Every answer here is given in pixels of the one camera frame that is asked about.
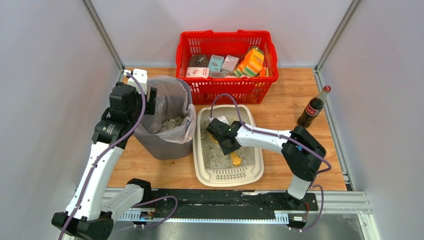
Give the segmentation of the translucent plastic bin liner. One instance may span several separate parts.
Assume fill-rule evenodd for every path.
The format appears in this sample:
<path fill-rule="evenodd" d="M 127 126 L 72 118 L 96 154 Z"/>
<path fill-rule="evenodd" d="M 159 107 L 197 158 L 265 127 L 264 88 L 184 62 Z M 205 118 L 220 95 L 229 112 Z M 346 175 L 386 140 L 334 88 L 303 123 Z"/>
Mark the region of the translucent plastic bin liner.
<path fill-rule="evenodd" d="M 196 129 L 196 110 L 188 84 L 166 75 L 151 77 L 147 89 L 157 89 L 153 115 L 144 115 L 134 136 L 143 145 L 186 144 L 192 141 Z M 165 130 L 163 123 L 178 117 L 182 123 Z"/>

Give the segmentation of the yellow litter scoop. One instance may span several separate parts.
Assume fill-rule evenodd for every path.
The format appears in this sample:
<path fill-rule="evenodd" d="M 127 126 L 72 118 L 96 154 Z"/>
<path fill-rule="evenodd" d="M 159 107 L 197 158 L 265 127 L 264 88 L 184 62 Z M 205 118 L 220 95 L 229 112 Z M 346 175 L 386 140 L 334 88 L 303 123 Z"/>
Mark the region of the yellow litter scoop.
<path fill-rule="evenodd" d="M 210 133 L 209 134 L 209 136 L 210 136 L 210 138 L 212 139 L 212 141 L 214 142 L 214 143 L 216 143 L 217 145 L 219 145 L 219 143 L 218 143 L 218 141 L 213 137 L 213 135 Z M 242 159 L 237 155 L 237 153 L 235 153 L 235 152 L 231 152 L 230 153 L 230 158 L 231 158 L 231 160 L 232 160 L 232 164 L 234 165 L 234 166 L 240 166 L 241 165 L 241 163 L 242 163 Z"/>

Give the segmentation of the beige litter box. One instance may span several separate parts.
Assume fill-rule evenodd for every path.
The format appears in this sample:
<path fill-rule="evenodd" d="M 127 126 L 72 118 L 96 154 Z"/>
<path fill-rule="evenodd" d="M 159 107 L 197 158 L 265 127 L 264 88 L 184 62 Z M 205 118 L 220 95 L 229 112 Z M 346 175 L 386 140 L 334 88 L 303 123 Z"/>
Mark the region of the beige litter box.
<path fill-rule="evenodd" d="M 193 158 L 197 179 L 205 186 L 216 188 L 237 187 L 259 180 L 264 173 L 262 150 L 254 147 L 242 147 L 235 153 L 242 159 L 235 168 L 205 168 L 201 145 L 201 121 L 210 120 L 210 107 L 202 108 L 197 114 L 196 130 L 192 139 Z"/>

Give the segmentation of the grey mesh trash bin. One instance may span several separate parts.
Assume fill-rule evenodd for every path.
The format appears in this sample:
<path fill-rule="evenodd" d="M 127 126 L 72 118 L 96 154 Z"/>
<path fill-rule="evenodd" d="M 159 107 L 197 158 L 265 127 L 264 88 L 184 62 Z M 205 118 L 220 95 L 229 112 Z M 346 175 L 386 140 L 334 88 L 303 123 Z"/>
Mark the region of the grey mesh trash bin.
<path fill-rule="evenodd" d="M 174 160 L 186 157 L 192 152 L 193 138 L 192 141 L 185 144 L 161 143 L 142 145 L 154 158 L 158 160 Z"/>

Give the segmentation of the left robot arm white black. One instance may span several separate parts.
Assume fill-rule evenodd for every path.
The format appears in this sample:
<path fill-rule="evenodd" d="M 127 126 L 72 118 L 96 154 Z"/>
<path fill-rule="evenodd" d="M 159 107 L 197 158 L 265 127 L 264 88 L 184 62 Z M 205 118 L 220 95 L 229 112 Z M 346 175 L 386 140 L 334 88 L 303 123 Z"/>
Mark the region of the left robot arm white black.
<path fill-rule="evenodd" d="M 141 86 L 116 83 L 109 107 L 94 128 L 90 155 L 80 183 L 64 211 L 51 220 L 59 239 L 106 240 L 117 220 L 143 200 L 147 182 L 133 178 L 109 201 L 103 197 L 112 171 L 143 116 L 155 113 L 157 88 L 145 94 Z"/>

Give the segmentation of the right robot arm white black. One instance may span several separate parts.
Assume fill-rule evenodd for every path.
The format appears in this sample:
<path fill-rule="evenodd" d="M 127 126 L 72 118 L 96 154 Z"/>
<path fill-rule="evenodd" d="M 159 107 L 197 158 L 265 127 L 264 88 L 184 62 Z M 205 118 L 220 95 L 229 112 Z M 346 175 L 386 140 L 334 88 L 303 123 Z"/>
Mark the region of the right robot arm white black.
<path fill-rule="evenodd" d="M 321 164 L 328 163 L 326 149 L 301 126 L 292 130 L 271 130 L 239 120 L 228 124 L 213 118 L 206 131 L 218 142 L 224 155 L 242 147 L 281 154 L 293 174 L 287 189 L 292 199 L 303 199 L 319 174 Z"/>

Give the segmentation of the litter clumps in bin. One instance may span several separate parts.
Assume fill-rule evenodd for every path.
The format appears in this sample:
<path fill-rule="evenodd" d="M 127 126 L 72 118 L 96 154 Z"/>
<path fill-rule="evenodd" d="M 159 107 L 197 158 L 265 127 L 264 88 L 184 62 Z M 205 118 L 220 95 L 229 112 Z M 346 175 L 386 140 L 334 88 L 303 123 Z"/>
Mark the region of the litter clumps in bin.
<path fill-rule="evenodd" d="M 176 127 L 181 126 L 181 124 L 183 123 L 184 119 L 185 118 L 182 117 L 182 116 L 177 116 L 175 118 L 172 118 L 172 119 L 169 119 L 169 120 L 164 121 L 162 123 L 162 125 L 161 125 L 160 132 L 170 131 L 170 130 L 176 128 Z"/>

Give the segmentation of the cat litter granules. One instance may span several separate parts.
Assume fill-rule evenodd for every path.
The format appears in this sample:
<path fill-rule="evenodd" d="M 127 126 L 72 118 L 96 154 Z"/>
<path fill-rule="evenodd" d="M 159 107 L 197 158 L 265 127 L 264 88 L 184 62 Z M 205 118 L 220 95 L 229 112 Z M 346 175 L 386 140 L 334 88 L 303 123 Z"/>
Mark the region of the cat litter granules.
<path fill-rule="evenodd" d="M 233 164 L 231 155 L 224 155 L 219 144 L 206 131 L 210 120 L 200 121 L 200 139 L 202 147 L 202 157 L 206 169 L 232 169 L 237 166 Z"/>

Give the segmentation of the white pink sponge box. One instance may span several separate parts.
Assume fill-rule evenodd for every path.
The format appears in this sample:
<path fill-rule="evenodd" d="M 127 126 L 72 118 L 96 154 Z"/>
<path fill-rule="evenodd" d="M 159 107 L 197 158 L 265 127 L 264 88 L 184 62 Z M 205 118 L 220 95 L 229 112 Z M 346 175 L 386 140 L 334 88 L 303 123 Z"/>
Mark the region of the white pink sponge box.
<path fill-rule="evenodd" d="M 210 74 L 208 67 L 188 67 L 186 70 L 186 78 L 207 78 Z"/>

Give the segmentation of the grey sponge label box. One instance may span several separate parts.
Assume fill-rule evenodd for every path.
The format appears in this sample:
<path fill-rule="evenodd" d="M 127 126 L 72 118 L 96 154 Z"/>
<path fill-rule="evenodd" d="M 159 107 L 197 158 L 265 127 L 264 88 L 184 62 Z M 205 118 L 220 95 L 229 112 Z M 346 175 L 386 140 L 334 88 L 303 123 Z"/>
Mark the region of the grey sponge label box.
<path fill-rule="evenodd" d="M 224 78 L 227 74 L 224 71 L 210 71 L 209 76 L 212 78 Z"/>

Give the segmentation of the grey small box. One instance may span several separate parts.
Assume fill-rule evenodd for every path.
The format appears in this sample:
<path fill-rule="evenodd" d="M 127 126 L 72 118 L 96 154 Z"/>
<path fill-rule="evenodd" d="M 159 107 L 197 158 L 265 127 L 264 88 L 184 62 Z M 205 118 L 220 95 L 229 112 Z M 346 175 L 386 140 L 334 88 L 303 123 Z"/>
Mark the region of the grey small box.
<path fill-rule="evenodd" d="M 232 73 L 238 66 L 239 58 L 232 55 L 227 55 L 221 67 L 222 72 Z"/>

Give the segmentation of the teal small box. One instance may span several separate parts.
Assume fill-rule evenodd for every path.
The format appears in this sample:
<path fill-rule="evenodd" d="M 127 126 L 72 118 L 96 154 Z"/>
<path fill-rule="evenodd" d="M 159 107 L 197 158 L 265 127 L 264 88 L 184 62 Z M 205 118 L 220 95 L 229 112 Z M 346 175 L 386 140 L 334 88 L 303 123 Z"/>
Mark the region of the teal small box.
<path fill-rule="evenodd" d="M 209 59 L 208 68 L 211 72 L 220 72 L 225 58 L 220 55 L 212 54 Z"/>

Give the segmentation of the brown round item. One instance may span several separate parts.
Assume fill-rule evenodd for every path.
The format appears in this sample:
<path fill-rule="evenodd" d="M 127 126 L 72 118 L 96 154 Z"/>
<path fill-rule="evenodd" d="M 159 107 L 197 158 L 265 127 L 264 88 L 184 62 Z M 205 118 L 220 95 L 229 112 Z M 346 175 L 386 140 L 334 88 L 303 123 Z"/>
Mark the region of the brown round item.
<path fill-rule="evenodd" d="M 190 57 L 188 67 L 206 68 L 209 65 L 209 57 L 206 54 L 195 54 Z"/>

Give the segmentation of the red shopping basket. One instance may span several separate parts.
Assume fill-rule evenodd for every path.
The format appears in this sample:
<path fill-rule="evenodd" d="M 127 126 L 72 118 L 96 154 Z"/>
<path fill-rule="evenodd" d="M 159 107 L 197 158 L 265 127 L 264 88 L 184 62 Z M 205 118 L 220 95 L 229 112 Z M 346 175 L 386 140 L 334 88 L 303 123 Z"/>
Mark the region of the red shopping basket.
<path fill-rule="evenodd" d="M 223 93 L 239 104 L 259 104 L 279 78 L 277 53 L 264 30 L 185 31 L 176 50 L 176 77 L 184 80 L 195 105 Z"/>

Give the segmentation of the orange green sponge pack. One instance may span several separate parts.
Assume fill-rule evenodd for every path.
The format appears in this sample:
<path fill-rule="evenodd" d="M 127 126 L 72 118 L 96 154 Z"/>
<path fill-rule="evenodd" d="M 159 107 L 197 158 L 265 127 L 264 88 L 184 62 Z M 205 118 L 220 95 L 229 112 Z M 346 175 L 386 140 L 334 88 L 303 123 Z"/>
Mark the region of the orange green sponge pack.
<path fill-rule="evenodd" d="M 248 77 L 257 76 L 264 67 L 265 55 L 257 46 L 249 49 L 244 59 L 235 68 L 233 74 L 237 77 L 242 75 Z"/>

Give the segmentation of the cola glass bottle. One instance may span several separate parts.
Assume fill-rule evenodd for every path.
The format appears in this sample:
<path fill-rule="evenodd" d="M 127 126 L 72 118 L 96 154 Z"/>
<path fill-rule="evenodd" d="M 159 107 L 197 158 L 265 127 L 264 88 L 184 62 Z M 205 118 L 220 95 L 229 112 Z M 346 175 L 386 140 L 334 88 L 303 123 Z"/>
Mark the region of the cola glass bottle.
<path fill-rule="evenodd" d="M 297 119 L 298 126 L 308 128 L 312 124 L 313 120 L 324 109 L 328 94 L 331 90 L 332 88 L 329 85 L 325 85 L 321 92 L 308 102 L 302 114 Z"/>

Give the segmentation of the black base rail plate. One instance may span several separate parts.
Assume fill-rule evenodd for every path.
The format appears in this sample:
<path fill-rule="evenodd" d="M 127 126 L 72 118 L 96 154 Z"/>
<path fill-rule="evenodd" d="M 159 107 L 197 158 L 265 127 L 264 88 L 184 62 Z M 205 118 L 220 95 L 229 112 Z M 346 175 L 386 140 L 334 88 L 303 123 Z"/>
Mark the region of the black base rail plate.
<path fill-rule="evenodd" d="M 241 190 L 169 189 L 158 188 L 151 192 L 153 200 L 174 196 L 176 200 L 159 200 L 126 212 L 124 220 L 140 221 L 153 215 L 158 221 L 167 216 L 172 220 L 274 220 L 277 211 L 315 212 L 320 209 L 316 195 L 307 193 L 300 203 L 288 203 L 282 192 L 244 192 Z"/>

